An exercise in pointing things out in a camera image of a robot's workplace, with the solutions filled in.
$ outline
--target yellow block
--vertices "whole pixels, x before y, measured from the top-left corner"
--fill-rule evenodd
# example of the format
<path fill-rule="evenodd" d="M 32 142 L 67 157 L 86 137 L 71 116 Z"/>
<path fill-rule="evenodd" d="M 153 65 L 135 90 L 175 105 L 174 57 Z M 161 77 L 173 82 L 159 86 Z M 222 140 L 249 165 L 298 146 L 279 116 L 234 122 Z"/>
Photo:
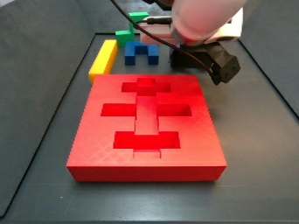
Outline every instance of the yellow block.
<path fill-rule="evenodd" d="M 94 80 L 98 75 L 110 74 L 116 56 L 118 56 L 118 41 L 115 39 L 107 39 L 103 46 L 100 47 L 98 57 L 88 71 L 88 78 L 91 84 L 94 83 Z"/>

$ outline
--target red 3d-printed box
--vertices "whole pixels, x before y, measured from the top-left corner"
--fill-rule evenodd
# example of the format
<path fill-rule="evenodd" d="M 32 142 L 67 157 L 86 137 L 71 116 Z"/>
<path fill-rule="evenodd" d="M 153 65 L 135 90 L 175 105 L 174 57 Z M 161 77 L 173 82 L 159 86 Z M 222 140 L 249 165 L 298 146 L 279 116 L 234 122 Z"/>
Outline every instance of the red 3d-printed box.
<path fill-rule="evenodd" d="M 67 167 L 78 181 L 217 180 L 227 162 L 197 76 L 98 76 Z"/>

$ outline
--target toy block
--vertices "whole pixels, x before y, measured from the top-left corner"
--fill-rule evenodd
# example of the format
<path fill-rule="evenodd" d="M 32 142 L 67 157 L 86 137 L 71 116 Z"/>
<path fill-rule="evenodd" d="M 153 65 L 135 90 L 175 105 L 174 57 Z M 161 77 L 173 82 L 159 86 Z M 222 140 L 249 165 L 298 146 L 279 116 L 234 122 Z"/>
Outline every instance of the toy block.
<path fill-rule="evenodd" d="M 127 41 L 135 40 L 135 34 L 131 31 L 116 31 L 116 44 L 118 47 L 123 47 Z"/>
<path fill-rule="evenodd" d="M 94 61 L 92 67 L 88 71 L 88 78 L 91 84 L 95 77 L 100 74 L 110 74 L 111 68 L 118 56 L 118 42 L 114 39 L 107 39 L 100 47 L 98 57 Z"/>
<path fill-rule="evenodd" d="M 158 45 L 149 45 L 147 51 L 149 51 L 147 53 L 149 65 L 158 65 L 159 64 Z"/>
<path fill-rule="evenodd" d="M 136 64 L 136 54 L 147 54 L 149 65 L 159 64 L 158 45 L 146 45 L 139 41 L 127 41 L 126 43 L 126 65 Z"/>
<path fill-rule="evenodd" d="M 128 12 L 128 16 L 132 18 L 135 22 L 142 21 L 144 18 L 149 18 L 150 15 L 146 11 L 138 11 L 138 12 Z M 135 33 L 135 27 L 130 23 L 130 31 Z"/>
<path fill-rule="evenodd" d="M 149 17 L 149 13 L 146 11 L 142 12 L 130 12 L 128 16 L 134 19 L 134 21 L 143 20 Z M 131 23 L 128 23 L 127 31 L 116 31 L 116 43 L 118 47 L 123 47 L 127 44 L 127 41 L 135 40 L 135 27 Z"/>
<path fill-rule="evenodd" d="M 136 64 L 136 49 L 135 41 L 126 42 L 126 65 L 134 66 Z"/>
<path fill-rule="evenodd" d="M 217 180 L 227 162 L 197 76 L 98 76 L 67 167 L 76 181 Z"/>

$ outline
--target cable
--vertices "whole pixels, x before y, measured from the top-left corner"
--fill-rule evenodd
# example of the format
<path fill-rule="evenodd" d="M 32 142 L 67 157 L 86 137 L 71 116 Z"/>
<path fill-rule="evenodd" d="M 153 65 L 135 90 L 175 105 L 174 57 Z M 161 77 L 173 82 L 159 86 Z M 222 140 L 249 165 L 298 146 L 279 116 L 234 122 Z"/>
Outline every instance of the cable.
<path fill-rule="evenodd" d="M 165 40 L 162 40 L 161 38 L 158 38 L 153 33 L 150 33 L 144 28 L 140 27 L 140 25 L 134 21 L 134 19 L 126 14 L 126 12 L 123 11 L 123 9 L 120 8 L 120 6 L 118 5 L 115 0 L 110 0 L 111 3 L 116 6 L 119 12 L 123 14 L 123 16 L 126 17 L 126 19 L 130 21 L 130 23 L 134 25 L 134 27 L 143 32 L 150 38 L 153 38 L 154 40 L 157 40 L 158 42 L 161 42 L 162 44 L 170 46 L 174 50 L 177 50 L 178 52 L 183 53 L 185 55 L 187 55 L 197 63 L 198 65 L 209 72 L 210 76 L 214 77 L 214 73 L 211 72 L 211 70 L 206 67 L 206 65 L 202 63 L 202 61 L 199 59 L 197 59 L 189 52 L 186 52 L 181 47 L 178 47 L 177 45 L 170 44 L 169 42 L 166 42 Z"/>

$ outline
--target gray tabletop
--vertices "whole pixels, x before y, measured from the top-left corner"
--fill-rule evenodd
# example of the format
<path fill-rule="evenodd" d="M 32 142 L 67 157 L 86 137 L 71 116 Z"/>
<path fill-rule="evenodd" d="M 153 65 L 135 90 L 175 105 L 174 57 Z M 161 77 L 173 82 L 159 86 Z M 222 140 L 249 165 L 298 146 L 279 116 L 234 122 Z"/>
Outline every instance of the gray tabletop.
<path fill-rule="evenodd" d="M 242 71 L 214 86 L 195 69 L 124 66 L 114 74 L 198 74 L 229 168 L 215 182 L 76 183 L 66 168 L 90 94 L 88 71 L 104 39 L 96 36 L 64 95 L 4 221 L 299 221 L 299 126 L 239 42 L 226 44 Z"/>

